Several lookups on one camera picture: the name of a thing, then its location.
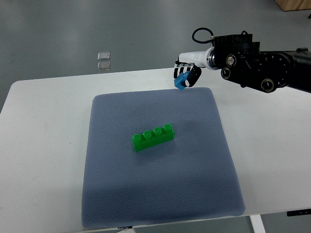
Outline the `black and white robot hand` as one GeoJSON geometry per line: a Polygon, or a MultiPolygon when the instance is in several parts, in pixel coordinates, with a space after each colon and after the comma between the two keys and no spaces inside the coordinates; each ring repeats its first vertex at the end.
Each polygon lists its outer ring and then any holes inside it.
{"type": "Polygon", "coordinates": [[[174,64],[174,80],[182,72],[190,71],[185,84],[187,87],[193,87],[200,78],[203,68],[214,69],[212,52],[213,49],[208,49],[180,54],[174,64]]]}

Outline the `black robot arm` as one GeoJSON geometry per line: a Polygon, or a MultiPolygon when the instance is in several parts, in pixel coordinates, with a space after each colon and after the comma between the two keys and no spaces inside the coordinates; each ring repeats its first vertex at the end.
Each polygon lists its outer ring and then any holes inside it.
{"type": "Polygon", "coordinates": [[[205,61],[221,71],[224,80],[264,93],[290,87],[311,91],[311,52],[307,48],[293,51],[260,51],[246,31],[223,36],[212,35],[212,52],[205,61]]]}

